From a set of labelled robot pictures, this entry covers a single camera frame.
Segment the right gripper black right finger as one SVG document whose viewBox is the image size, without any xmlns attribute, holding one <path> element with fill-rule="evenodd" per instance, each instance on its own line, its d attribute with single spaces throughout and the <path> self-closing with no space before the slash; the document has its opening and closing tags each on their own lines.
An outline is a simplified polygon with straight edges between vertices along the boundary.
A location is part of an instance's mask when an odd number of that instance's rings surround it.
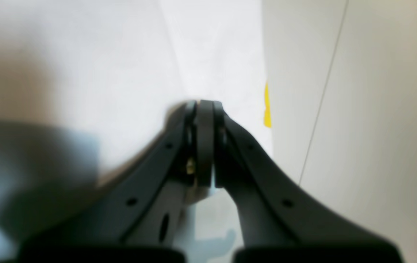
<svg viewBox="0 0 417 263">
<path fill-rule="evenodd" d="M 237 207 L 235 263 L 401 263 L 397 247 L 318 202 L 214 102 L 215 184 Z"/>
</svg>

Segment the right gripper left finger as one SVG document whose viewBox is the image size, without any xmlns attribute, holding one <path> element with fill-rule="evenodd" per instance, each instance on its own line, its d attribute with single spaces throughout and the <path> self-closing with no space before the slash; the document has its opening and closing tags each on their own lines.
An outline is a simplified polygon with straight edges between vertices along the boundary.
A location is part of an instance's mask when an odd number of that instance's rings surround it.
<svg viewBox="0 0 417 263">
<path fill-rule="evenodd" d="M 191 100 L 115 188 L 29 239 L 19 262 L 185 262 L 172 239 L 186 191 L 212 183 L 213 153 L 214 102 Z"/>
</svg>

